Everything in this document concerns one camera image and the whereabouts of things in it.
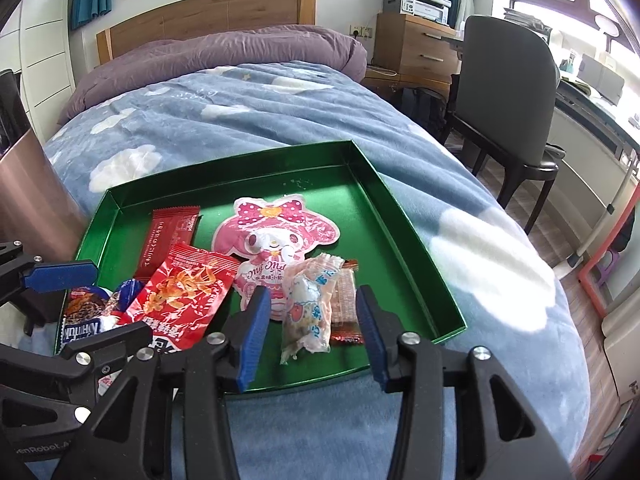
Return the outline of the red spicy strip packet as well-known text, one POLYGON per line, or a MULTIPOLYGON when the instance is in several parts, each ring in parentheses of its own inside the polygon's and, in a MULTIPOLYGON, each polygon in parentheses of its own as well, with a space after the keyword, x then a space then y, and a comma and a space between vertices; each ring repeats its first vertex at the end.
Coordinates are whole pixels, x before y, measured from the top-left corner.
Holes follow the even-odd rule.
POLYGON ((103 319, 105 330, 143 322, 158 353, 188 350, 204 337, 239 266, 231 256, 175 244, 127 310, 103 319))

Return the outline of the white desk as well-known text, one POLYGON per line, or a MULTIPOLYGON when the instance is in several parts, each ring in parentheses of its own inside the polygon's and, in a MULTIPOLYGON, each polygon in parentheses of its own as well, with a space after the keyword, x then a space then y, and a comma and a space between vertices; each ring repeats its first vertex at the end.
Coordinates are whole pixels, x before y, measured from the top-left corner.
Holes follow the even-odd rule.
POLYGON ((638 184, 630 164, 636 137, 596 92, 563 79, 548 142, 565 151, 550 208, 575 252, 592 256, 608 239, 638 184))

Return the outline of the wooden drawer cabinet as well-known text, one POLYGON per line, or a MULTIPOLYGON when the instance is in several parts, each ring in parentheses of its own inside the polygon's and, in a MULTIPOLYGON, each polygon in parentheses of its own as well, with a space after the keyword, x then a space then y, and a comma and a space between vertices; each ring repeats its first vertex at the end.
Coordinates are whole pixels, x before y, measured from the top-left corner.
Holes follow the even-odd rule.
POLYGON ((390 98, 402 88, 425 88, 448 99, 460 72, 462 39, 449 26, 408 14, 379 13, 371 63, 361 83, 390 98))

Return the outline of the green tray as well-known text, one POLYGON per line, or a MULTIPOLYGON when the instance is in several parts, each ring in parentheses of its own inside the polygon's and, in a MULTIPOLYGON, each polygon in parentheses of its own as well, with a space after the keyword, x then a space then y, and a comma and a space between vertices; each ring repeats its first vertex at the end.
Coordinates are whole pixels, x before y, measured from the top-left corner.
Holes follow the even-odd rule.
POLYGON ((336 312, 378 300, 439 342, 462 315, 388 188, 347 141, 290 146, 108 190, 78 252, 99 269, 66 298, 58 348, 134 338, 173 384, 210 370, 228 392, 365 368, 336 312))

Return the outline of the pink My Melody snack pouch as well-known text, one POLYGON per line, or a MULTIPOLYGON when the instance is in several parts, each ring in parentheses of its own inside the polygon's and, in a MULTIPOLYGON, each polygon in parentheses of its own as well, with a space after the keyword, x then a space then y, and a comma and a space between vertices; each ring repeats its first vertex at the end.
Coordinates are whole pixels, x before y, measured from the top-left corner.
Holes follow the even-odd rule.
POLYGON ((305 259, 318 246, 338 241, 341 231, 331 219, 309 209, 303 195, 288 194, 276 200, 240 197, 233 203, 233 214, 216 229, 212 251, 239 256, 240 263, 233 282, 246 308, 258 286, 271 294, 273 321, 284 318, 284 270, 305 259))

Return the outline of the dark red snack bar wrapper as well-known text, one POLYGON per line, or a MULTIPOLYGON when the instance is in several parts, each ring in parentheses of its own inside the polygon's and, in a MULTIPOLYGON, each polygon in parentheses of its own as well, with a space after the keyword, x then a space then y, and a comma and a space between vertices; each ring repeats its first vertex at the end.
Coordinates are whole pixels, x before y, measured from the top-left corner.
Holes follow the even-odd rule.
POLYGON ((168 207, 152 211, 151 224, 134 271, 136 280, 149 281, 175 244, 191 244, 200 212, 199 206, 168 207))

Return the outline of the computer monitor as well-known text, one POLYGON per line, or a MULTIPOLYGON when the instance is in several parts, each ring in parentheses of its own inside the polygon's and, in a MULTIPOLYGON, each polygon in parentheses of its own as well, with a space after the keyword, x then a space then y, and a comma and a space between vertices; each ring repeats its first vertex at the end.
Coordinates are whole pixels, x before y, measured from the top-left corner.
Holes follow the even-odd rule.
POLYGON ((625 79, 588 54, 582 56, 577 77, 596 89, 608 102, 617 105, 622 97, 625 79))

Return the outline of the orange wafer biscuit packet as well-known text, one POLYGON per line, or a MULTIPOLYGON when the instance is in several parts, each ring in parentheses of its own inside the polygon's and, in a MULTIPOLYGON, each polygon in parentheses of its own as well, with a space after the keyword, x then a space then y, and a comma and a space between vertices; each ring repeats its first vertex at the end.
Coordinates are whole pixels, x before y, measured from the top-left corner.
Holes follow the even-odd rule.
POLYGON ((346 260, 337 274, 331 298, 331 341, 334 344, 349 346, 363 344, 356 311, 355 273, 357 270, 357 260, 346 260))

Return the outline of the clear pastel candy bag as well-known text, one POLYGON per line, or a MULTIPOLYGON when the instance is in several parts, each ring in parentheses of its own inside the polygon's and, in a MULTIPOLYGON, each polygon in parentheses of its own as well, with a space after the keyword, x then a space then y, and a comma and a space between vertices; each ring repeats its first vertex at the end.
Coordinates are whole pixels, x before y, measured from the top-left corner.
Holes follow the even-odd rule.
POLYGON ((343 258, 324 252, 284 270, 281 364, 296 360, 300 350, 330 351, 331 300, 344 262, 343 258))

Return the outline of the white wardrobe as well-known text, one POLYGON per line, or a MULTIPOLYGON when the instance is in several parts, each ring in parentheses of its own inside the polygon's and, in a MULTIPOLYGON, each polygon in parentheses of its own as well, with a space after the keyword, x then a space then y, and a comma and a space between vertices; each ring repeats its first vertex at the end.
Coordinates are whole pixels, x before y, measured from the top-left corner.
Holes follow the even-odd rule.
POLYGON ((68 39, 70 0, 21 0, 1 31, 1 67, 18 79, 21 101, 41 143, 75 90, 68 39))

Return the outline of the blue cloud-pattern blanket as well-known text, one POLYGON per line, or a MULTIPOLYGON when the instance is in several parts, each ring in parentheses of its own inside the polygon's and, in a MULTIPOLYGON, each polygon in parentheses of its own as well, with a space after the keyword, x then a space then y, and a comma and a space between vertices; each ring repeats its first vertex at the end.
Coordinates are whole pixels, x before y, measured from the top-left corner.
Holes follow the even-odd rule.
POLYGON ((115 288, 152 211, 197 206, 101 335, 142 339, 55 479, 568 479, 590 396, 552 269, 450 151, 337 70, 217 67, 43 145, 115 288), (152 308, 145 311, 142 301, 152 308))

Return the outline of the blue white snack bag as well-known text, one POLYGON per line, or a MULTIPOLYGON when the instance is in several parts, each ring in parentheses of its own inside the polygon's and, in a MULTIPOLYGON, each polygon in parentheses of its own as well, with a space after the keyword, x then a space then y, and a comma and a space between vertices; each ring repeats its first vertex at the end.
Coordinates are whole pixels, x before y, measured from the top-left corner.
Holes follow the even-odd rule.
POLYGON ((135 278, 123 281, 114 292, 96 285, 73 288, 66 295, 58 348, 129 324, 126 311, 142 288, 143 283, 135 278))

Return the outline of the grey printer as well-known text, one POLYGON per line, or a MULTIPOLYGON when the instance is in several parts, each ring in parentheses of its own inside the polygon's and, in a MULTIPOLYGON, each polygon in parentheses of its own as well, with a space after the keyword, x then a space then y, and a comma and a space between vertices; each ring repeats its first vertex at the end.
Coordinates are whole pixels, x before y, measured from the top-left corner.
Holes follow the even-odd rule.
POLYGON ((452 0, 383 0, 385 13, 417 16, 438 24, 447 25, 452 0))

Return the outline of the purple duvet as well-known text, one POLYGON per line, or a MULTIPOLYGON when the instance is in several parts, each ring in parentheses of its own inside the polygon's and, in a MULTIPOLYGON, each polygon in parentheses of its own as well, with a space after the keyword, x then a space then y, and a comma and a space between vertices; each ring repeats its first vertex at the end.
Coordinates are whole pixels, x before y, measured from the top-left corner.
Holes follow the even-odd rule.
POLYGON ((64 126, 88 108, 148 84, 218 66, 302 61, 329 66, 354 81, 366 76, 361 42, 314 25, 281 25, 217 32, 187 40, 156 40, 119 55, 81 79, 63 106, 64 126))

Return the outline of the wall power socket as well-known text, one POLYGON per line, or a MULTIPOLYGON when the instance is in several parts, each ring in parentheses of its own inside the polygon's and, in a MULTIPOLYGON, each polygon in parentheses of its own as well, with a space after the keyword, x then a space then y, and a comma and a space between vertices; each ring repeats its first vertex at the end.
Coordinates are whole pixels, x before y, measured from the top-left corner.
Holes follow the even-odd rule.
POLYGON ((355 39, 372 39, 373 28, 369 26, 350 25, 349 35, 355 39))

